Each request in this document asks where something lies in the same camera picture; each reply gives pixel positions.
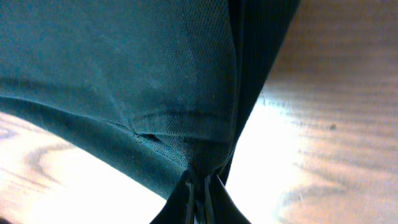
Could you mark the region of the black t-shirt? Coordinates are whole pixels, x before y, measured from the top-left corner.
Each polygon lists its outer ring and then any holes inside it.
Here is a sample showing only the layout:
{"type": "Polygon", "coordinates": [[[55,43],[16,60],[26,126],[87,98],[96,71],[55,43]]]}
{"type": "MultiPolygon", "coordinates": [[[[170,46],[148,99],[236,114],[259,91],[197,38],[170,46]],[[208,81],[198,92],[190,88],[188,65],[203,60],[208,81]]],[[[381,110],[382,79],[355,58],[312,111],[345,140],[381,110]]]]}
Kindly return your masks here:
{"type": "Polygon", "coordinates": [[[163,198],[228,178],[297,1],[1,2],[1,110],[163,198]]]}

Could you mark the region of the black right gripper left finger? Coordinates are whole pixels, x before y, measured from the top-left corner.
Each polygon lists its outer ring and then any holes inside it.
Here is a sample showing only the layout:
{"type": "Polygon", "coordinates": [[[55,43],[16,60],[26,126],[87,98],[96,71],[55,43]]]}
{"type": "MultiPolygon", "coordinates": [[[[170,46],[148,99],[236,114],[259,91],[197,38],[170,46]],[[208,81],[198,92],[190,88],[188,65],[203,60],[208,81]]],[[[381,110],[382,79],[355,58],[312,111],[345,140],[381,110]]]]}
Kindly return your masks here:
{"type": "Polygon", "coordinates": [[[163,209],[150,224],[194,224],[195,187],[190,171],[180,177],[163,209]]]}

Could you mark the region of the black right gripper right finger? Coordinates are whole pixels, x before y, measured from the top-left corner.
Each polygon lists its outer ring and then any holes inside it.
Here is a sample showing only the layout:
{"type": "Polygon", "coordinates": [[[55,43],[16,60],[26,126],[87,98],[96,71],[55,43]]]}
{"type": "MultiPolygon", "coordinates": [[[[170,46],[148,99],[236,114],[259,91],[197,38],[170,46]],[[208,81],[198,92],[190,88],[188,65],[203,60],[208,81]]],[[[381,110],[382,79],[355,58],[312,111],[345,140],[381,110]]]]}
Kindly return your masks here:
{"type": "Polygon", "coordinates": [[[205,178],[206,224],[251,224],[235,206],[216,174],[205,178]]]}

